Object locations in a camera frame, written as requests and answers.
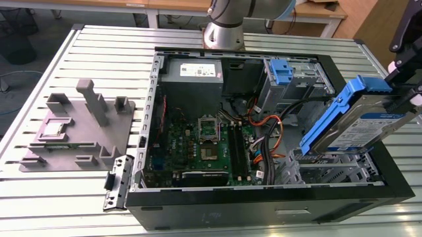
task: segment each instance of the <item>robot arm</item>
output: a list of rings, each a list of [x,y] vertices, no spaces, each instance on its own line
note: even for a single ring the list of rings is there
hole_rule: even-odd
[[[212,0],[208,10],[211,22],[204,32],[204,43],[212,49],[240,49],[243,18],[283,18],[295,6],[295,0]]]

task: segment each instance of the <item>motherboard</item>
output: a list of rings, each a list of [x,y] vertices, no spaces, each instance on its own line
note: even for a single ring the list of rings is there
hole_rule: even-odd
[[[165,144],[156,144],[149,152],[146,187],[255,184],[247,151],[253,139],[249,125],[200,118],[197,122],[172,123],[165,136]]]

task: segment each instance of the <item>hard drive label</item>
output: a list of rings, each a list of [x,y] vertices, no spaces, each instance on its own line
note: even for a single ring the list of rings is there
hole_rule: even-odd
[[[380,133],[381,129],[395,123],[404,115],[367,113],[344,130],[332,141],[329,151],[349,151],[363,147]]]

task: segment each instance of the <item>white label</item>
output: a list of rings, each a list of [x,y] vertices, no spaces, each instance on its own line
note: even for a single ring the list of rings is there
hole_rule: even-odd
[[[253,110],[256,111],[256,113],[261,112],[261,109],[256,105],[253,105]]]
[[[130,3],[126,3],[125,5],[126,5],[126,6],[145,7],[145,5],[142,5],[142,4],[130,4]]]
[[[256,178],[263,179],[264,178],[264,173],[261,171],[256,171]]]
[[[213,77],[215,78],[215,65],[213,64],[194,64],[184,63],[180,65],[181,77]]]
[[[331,151],[345,151],[363,147],[404,115],[367,113],[344,130],[328,146]]]

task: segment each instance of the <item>green circuit board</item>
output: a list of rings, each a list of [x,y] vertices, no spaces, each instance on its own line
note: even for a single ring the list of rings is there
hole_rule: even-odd
[[[150,181],[154,182],[152,186],[170,187],[170,178],[174,173],[185,171],[208,171],[227,172],[229,175],[228,186],[253,185],[253,180],[239,180],[237,177],[231,175],[231,161],[228,150],[228,134],[227,124],[219,124],[217,131],[212,128],[213,123],[201,123],[201,133],[205,135],[219,134],[219,141],[198,141],[198,127],[197,123],[176,123],[170,124],[166,131],[166,145],[162,148],[153,148],[152,155],[149,157],[149,171],[145,172],[145,176],[153,176]],[[241,127],[241,133],[244,136],[245,157],[248,140],[253,135],[253,128],[251,126]]]

